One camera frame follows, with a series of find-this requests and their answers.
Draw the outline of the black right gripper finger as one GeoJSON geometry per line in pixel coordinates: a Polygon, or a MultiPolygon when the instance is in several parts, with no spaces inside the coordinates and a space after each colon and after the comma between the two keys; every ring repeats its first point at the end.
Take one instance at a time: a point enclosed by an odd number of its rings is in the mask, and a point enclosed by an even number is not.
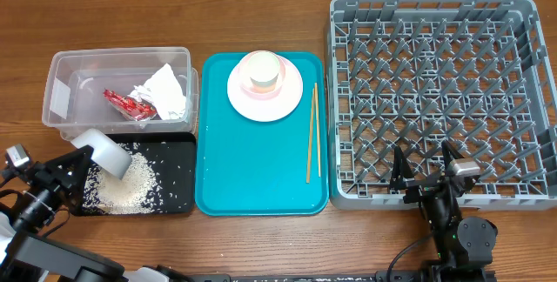
{"type": "Polygon", "coordinates": [[[391,190],[403,190],[413,181],[413,171],[399,146],[394,148],[393,170],[389,187],[391,190]]]}
{"type": "Polygon", "coordinates": [[[449,168],[450,163],[455,159],[461,159],[464,156],[460,154],[456,148],[447,140],[441,142],[441,150],[443,153],[443,161],[446,169],[449,168]]]}

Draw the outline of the grey bowl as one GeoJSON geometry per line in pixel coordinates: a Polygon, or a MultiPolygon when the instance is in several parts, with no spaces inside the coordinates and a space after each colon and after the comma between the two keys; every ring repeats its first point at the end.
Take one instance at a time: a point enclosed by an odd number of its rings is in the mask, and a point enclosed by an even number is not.
{"type": "Polygon", "coordinates": [[[131,165],[131,155],[97,129],[89,129],[70,142],[76,148],[90,146],[91,160],[115,178],[122,179],[131,165]]]}

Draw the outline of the red snack wrapper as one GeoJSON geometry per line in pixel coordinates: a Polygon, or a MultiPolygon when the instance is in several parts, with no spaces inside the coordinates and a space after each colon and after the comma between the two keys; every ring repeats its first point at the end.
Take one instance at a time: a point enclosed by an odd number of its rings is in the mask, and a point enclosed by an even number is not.
{"type": "Polygon", "coordinates": [[[130,121],[147,121],[157,115],[157,111],[149,104],[140,103],[131,97],[121,96],[115,91],[104,90],[103,95],[113,108],[130,121]]]}

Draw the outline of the white napkin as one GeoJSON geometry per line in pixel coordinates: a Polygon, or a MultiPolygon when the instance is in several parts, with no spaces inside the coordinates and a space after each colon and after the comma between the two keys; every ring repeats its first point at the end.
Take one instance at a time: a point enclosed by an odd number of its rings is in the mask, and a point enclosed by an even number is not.
{"type": "Polygon", "coordinates": [[[147,102],[162,120],[180,119],[186,112],[186,97],[169,64],[157,70],[142,85],[135,85],[129,97],[147,102]]]}

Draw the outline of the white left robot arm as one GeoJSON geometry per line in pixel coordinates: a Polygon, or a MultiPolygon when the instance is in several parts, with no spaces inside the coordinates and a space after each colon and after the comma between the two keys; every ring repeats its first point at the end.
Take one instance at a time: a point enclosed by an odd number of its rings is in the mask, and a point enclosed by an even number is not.
{"type": "Polygon", "coordinates": [[[74,208],[70,199],[79,190],[91,166],[94,149],[85,145],[46,163],[30,161],[20,145],[6,150],[3,181],[21,178],[30,189],[21,193],[1,190],[1,195],[15,194],[16,203],[1,206],[1,214],[14,231],[1,262],[2,281],[42,281],[50,273],[61,281],[185,281],[193,278],[168,267],[142,267],[127,271],[119,263],[49,238],[52,231],[39,231],[50,223],[59,208],[74,208]]]}

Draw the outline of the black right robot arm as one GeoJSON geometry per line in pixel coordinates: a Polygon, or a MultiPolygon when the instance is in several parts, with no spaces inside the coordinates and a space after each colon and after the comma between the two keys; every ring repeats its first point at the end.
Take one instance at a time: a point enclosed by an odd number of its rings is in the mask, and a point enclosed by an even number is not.
{"type": "Polygon", "coordinates": [[[462,216],[458,198],[470,191],[481,169],[472,158],[460,154],[449,142],[441,143],[445,170],[437,177],[417,180],[399,148],[394,149],[389,188],[404,190],[403,201],[416,204],[430,233],[401,252],[389,264],[386,281],[495,281],[495,273],[485,270],[493,262],[498,229],[491,221],[462,216]],[[434,241],[438,257],[422,263],[415,272],[396,272],[394,266],[407,252],[434,241]]]}

